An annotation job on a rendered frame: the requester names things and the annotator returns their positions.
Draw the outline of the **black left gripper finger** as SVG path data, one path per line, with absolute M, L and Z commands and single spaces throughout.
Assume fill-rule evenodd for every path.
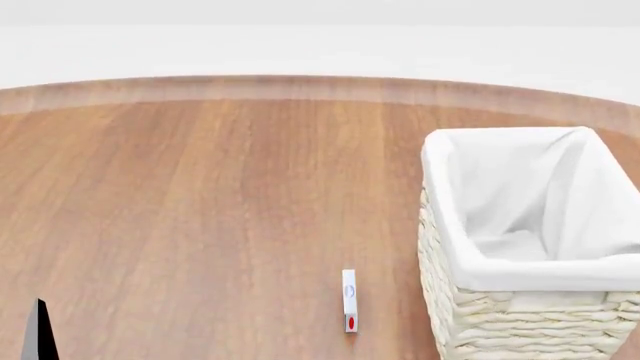
M 60 360 L 46 302 L 37 298 L 27 319 L 20 360 Z

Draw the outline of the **cream woven wicker basket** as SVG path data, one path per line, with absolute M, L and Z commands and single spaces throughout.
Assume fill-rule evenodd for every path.
M 610 360 L 640 323 L 640 291 L 542 293 L 454 284 L 427 191 L 420 194 L 420 280 L 440 360 Z

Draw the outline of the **white fabric basket liner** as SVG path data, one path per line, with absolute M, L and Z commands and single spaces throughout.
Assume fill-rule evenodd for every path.
M 421 160 L 458 287 L 640 290 L 640 191 L 591 128 L 440 129 Z

